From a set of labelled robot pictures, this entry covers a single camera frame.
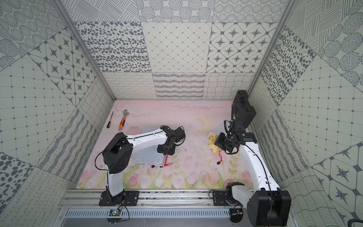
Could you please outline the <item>yellow microfiber cloth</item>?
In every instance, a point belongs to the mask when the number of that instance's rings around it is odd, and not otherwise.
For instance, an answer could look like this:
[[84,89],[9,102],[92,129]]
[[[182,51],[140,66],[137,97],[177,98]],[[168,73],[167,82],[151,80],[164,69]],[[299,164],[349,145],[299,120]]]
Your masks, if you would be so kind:
[[217,135],[213,132],[211,132],[209,135],[208,135],[208,146],[213,150],[213,152],[215,154],[219,153],[221,148],[218,147],[215,143],[217,141]]

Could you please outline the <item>clear mesh bag red zipper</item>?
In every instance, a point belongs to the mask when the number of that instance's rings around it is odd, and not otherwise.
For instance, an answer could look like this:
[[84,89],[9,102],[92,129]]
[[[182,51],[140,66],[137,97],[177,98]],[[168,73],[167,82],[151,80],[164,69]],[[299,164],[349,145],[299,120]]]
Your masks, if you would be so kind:
[[223,157],[220,152],[218,153],[218,157],[219,157],[219,161],[217,162],[217,164],[220,165],[223,162]]

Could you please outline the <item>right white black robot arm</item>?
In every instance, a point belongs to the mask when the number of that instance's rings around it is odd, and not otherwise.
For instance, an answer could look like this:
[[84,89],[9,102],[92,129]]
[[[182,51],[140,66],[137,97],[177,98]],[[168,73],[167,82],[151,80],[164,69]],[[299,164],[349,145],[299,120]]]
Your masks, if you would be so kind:
[[253,183],[252,191],[243,183],[228,183],[228,203],[245,207],[249,221],[254,227],[287,226],[291,195],[281,189],[271,175],[262,158],[255,135],[247,132],[239,120],[225,120],[224,127],[225,132],[218,135],[215,145],[228,155],[240,154],[247,163]]

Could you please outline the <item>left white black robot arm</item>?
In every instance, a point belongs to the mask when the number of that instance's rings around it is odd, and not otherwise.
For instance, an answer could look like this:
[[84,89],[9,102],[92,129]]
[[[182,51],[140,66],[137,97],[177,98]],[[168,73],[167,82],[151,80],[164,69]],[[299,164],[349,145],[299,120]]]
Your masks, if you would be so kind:
[[176,147],[184,141],[185,130],[182,126],[172,130],[169,126],[162,125],[158,130],[139,135],[117,133],[101,153],[107,166],[104,195],[112,201],[124,196],[123,171],[127,168],[132,154],[145,155],[141,160],[152,165],[154,158],[172,156]]

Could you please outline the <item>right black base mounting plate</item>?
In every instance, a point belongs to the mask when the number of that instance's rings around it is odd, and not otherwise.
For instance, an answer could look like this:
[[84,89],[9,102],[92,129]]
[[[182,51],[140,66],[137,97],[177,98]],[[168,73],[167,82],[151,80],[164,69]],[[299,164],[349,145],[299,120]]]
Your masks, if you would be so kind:
[[209,193],[209,197],[213,200],[214,206],[234,206],[235,203],[232,203],[227,199],[227,192],[221,190],[211,190]]

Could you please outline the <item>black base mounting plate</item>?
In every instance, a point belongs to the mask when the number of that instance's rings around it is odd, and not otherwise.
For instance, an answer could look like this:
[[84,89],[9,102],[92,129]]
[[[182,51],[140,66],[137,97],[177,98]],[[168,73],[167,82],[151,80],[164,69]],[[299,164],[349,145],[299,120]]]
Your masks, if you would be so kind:
[[209,193],[209,197],[213,200],[214,206],[234,206],[235,203],[232,203],[227,199],[227,192],[221,190],[211,190]]
[[109,191],[104,191],[101,193],[99,206],[116,206],[122,205],[124,202],[126,206],[137,206],[139,193],[139,191],[123,191],[116,196],[111,196]]

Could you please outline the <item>dark slim screwdriver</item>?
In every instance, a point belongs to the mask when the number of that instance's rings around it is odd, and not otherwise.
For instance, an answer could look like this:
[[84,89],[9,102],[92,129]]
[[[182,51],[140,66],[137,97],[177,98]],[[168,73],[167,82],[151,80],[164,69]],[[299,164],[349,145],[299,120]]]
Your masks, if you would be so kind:
[[108,121],[108,123],[107,123],[107,128],[109,129],[110,128],[110,126],[111,126],[111,122],[112,122],[112,117],[113,117],[113,114],[114,114],[114,111],[112,111],[112,114],[111,114],[111,117],[110,117],[110,119],[109,119],[109,121]]

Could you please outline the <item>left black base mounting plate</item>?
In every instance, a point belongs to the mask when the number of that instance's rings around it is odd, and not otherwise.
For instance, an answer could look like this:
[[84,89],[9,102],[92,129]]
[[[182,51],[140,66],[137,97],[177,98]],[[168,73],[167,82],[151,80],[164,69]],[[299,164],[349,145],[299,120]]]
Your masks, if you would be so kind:
[[99,206],[116,206],[122,205],[124,202],[126,206],[137,206],[139,193],[139,191],[123,191],[116,196],[111,196],[109,191],[104,191],[101,193]]

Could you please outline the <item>orange handled adjustable wrench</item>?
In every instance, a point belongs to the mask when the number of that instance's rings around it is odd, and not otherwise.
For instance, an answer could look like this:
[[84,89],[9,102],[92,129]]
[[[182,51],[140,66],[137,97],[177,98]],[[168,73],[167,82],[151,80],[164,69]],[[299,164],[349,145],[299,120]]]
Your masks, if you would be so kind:
[[122,131],[123,130],[124,125],[125,125],[125,121],[126,121],[126,118],[127,118],[128,115],[129,115],[128,110],[127,109],[124,109],[123,110],[123,118],[122,118],[121,123],[119,125],[118,131]]

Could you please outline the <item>aluminium mounting rail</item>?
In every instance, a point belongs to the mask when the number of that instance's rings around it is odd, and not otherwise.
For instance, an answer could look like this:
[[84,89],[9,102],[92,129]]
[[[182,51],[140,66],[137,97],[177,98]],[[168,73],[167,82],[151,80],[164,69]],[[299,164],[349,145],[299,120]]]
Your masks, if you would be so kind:
[[[209,197],[211,190],[226,191],[226,189],[181,189],[181,190],[125,190],[139,191],[137,206],[131,208],[205,208],[214,206],[213,200]],[[116,208],[116,206],[99,206],[103,190],[67,190],[59,208]]]

